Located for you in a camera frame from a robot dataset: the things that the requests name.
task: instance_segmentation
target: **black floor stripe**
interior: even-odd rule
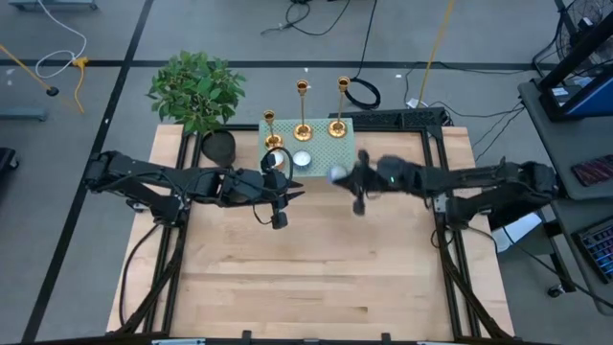
[[[35,66],[35,59],[22,60],[27,66]],[[44,66],[61,67],[66,64],[67,60],[47,60]],[[130,67],[162,67],[166,65],[166,60],[132,60]],[[263,61],[247,61],[234,60],[228,61],[228,65],[232,68],[358,68],[360,61],[336,61],[336,60],[315,60],[315,61],[299,61],[299,60],[263,60]],[[0,59],[0,66],[16,66],[12,60]],[[87,67],[122,67],[123,60],[101,59],[90,60]],[[364,61],[363,68],[380,68],[380,69],[405,69],[413,68],[425,69],[427,62],[425,61]],[[556,65],[554,63],[541,63],[541,69],[552,70]],[[513,62],[433,62],[433,69],[468,69],[481,71],[530,71],[532,65],[526,63]]]
[[[130,40],[127,52],[125,53],[125,59],[124,63],[122,64],[122,69],[119,72],[119,77],[115,82],[115,86],[113,87],[113,91],[111,92],[108,105],[106,106],[106,110],[104,111],[101,125],[98,129],[98,133],[96,134],[96,139],[94,140],[91,153],[100,152],[102,150],[104,139],[106,138],[106,133],[108,132],[108,129],[111,125],[111,121],[113,119],[113,114],[115,113],[115,109],[117,108],[117,102],[119,101],[119,98],[122,94],[122,90],[124,89],[127,72],[130,69],[130,62],[134,59],[134,54],[136,53],[136,48],[138,47],[138,43],[143,34],[145,24],[147,23],[147,18],[149,15],[149,11],[151,10],[152,4],[153,0],[146,0],[143,9],[141,10],[138,23],[136,24],[136,28],[134,30],[134,33],[132,34],[132,39]],[[72,205],[70,206],[70,211],[68,212],[66,222],[64,223],[64,227],[61,231],[59,241],[57,242],[56,251],[54,252],[54,256],[51,260],[51,263],[49,264],[49,268],[47,269],[47,274],[45,275],[42,287],[40,288],[40,292],[38,293],[38,297],[36,298],[36,302],[34,304],[32,314],[30,315],[30,320],[28,321],[26,330],[23,333],[22,342],[30,343],[34,342],[36,339],[36,335],[38,334],[38,330],[40,329],[40,324],[45,315],[45,310],[47,310],[47,306],[49,305],[49,300],[51,299],[54,286],[56,285],[57,276],[59,275],[61,266],[64,262],[64,258],[66,257],[66,251],[68,250],[70,240],[72,239],[73,233],[75,232],[75,226],[77,225],[77,220],[79,219],[80,210],[86,195],[87,191],[85,190],[85,186],[82,183],[81,177],[81,182],[77,189],[77,193],[75,194],[75,198],[73,199]]]

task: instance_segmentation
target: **desk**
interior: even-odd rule
[[[151,162],[174,166],[181,130],[158,127]],[[443,134],[450,169],[474,167],[467,130],[450,127]],[[234,135],[235,166],[257,169],[258,133]],[[373,160],[393,153],[424,164],[416,133],[356,132],[355,142]],[[209,165],[200,158],[200,166]],[[259,225],[249,207],[194,205],[170,335],[236,338],[251,330],[255,338],[376,340],[391,333],[393,340],[451,340],[443,270],[430,244],[431,211],[419,198],[383,195],[367,200],[366,216],[359,218],[352,200],[332,186],[308,189],[285,209],[289,225],[282,230]],[[269,206],[257,210],[263,219],[270,216]],[[488,230],[484,217],[472,225]],[[136,215],[128,252],[150,226],[149,214]],[[464,238],[475,294],[513,334],[491,240],[471,232]],[[128,315],[150,287],[159,239],[158,232],[145,242],[129,268]],[[108,330],[119,327],[118,296],[119,287]],[[165,302],[163,293],[154,330]],[[465,318],[463,299],[458,306]]]
[[[540,92],[534,82],[522,83],[518,89],[565,190],[573,199],[556,200],[552,203],[558,230],[568,241],[589,290],[611,301],[613,285],[602,283],[580,254],[571,236],[582,228],[613,217],[613,180],[585,188],[573,176],[570,168],[579,162],[612,152],[613,136],[609,132],[613,127],[613,117],[552,123],[538,100]],[[613,315],[613,310],[601,303],[595,303],[601,313]]]

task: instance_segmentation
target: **green leaves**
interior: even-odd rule
[[[228,62],[206,53],[181,51],[151,78],[146,94],[160,121],[173,118],[186,131],[207,133],[236,115],[238,98],[245,93],[245,77],[228,69]]]

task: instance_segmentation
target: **white cable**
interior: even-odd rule
[[[39,76],[39,77],[41,77],[41,78],[43,78],[43,79],[48,79],[48,78],[55,77],[55,76],[57,76],[58,74],[62,73],[62,72],[63,72],[63,71],[66,69],[66,68],[68,68],[68,66],[70,66],[70,64],[71,64],[71,63],[72,63],[74,60],[76,60],[77,58],[79,58],[79,57],[80,57],[80,56],[83,54],[83,52],[85,51],[85,46],[87,46],[87,37],[85,37],[85,36],[84,36],[83,34],[81,34],[80,32],[78,32],[78,31],[76,31],[76,30],[73,30],[73,29],[71,29],[71,28],[67,27],[66,25],[64,25],[63,23],[59,22],[59,20],[55,19],[55,18],[54,18],[54,17],[53,17],[53,16],[52,16],[52,15],[49,13],[49,11],[48,11],[48,10],[47,10],[47,8],[45,7],[45,5],[43,5],[43,4],[42,4],[42,1],[41,1],[41,0],[36,0],[36,1],[38,2],[38,5],[40,5],[40,7],[41,7],[41,8],[42,8],[42,9],[45,11],[45,13],[47,13],[47,15],[49,15],[49,17],[50,17],[50,18],[51,18],[53,21],[55,21],[55,22],[56,22],[56,23],[57,23],[59,26],[61,26],[62,28],[64,28],[64,29],[68,30],[69,32],[71,32],[71,33],[73,33],[73,34],[76,34],[76,35],[79,35],[81,38],[83,38],[83,48],[81,48],[81,49],[80,49],[80,52],[79,52],[78,54],[76,54],[76,55],[75,55],[75,53],[73,53],[73,52],[71,52],[71,51],[69,51],[69,50],[59,50],[59,51],[56,51],[56,52],[52,52],[51,54],[49,54],[49,55],[47,55],[47,56],[43,57],[42,59],[40,59],[40,60],[39,60],[39,61],[36,63],[36,66],[34,67],[34,71],[36,72],[36,75],[37,75],[37,76]],[[65,53],[65,54],[70,54],[70,56],[71,56],[70,61],[68,61],[68,63],[66,63],[66,65],[64,65],[64,67],[60,68],[58,71],[56,71],[55,73],[53,73],[53,74],[51,74],[51,75],[49,75],[49,76],[43,76],[43,75],[41,75],[41,74],[38,72],[38,67],[39,67],[39,66],[40,66],[40,64],[41,64],[42,62],[44,62],[44,61],[45,61],[47,58],[50,58],[50,57],[52,57],[52,56],[54,56],[54,55],[57,55],[57,54],[64,54],[64,53]]]

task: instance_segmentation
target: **black base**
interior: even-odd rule
[[[202,138],[202,154],[221,168],[229,168],[237,159],[237,143],[227,130],[216,130]]]

